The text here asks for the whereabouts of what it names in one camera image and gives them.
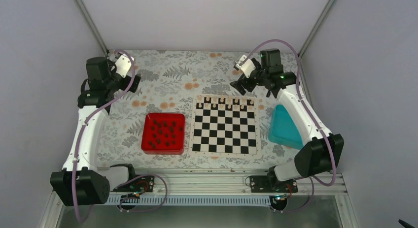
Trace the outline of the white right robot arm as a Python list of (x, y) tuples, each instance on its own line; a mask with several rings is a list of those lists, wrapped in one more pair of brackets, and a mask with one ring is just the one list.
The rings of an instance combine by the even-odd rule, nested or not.
[(309, 105), (298, 75), (283, 70), (279, 49), (262, 50), (260, 61), (242, 55), (235, 62), (234, 69), (242, 71), (242, 75), (230, 85), (242, 95), (253, 91), (256, 86), (265, 87), (267, 95), (273, 95), (285, 108), (303, 143), (292, 161), (269, 169), (268, 188), (279, 192), (288, 180), (315, 177), (329, 170), (333, 177), (327, 186), (333, 185), (344, 140), (340, 134), (332, 133)]

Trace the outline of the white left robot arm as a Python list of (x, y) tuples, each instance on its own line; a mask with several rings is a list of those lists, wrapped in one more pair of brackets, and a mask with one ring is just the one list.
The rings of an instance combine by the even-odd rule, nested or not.
[(140, 75), (128, 75), (133, 69), (134, 58), (126, 54), (115, 61), (94, 57), (86, 62), (87, 79), (77, 98), (73, 144), (62, 169), (50, 176), (50, 184), (65, 206), (104, 204), (118, 186), (131, 191), (137, 185), (131, 164), (112, 165), (104, 173), (96, 165), (104, 124), (116, 100), (114, 94), (119, 90), (134, 93), (138, 88)]

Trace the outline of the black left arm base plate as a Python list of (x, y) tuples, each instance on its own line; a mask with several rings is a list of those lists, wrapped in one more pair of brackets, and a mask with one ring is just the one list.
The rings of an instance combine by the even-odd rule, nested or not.
[(113, 189), (113, 192), (150, 193), (153, 192), (154, 176), (142, 176), (127, 185)]

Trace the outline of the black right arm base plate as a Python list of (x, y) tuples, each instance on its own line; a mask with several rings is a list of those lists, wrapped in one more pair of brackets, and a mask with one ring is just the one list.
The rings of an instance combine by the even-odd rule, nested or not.
[(268, 176), (252, 175), (245, 178), (244, 183), (252, 193), (297, 193), (297, 182), (292, 180), (278, 181)]

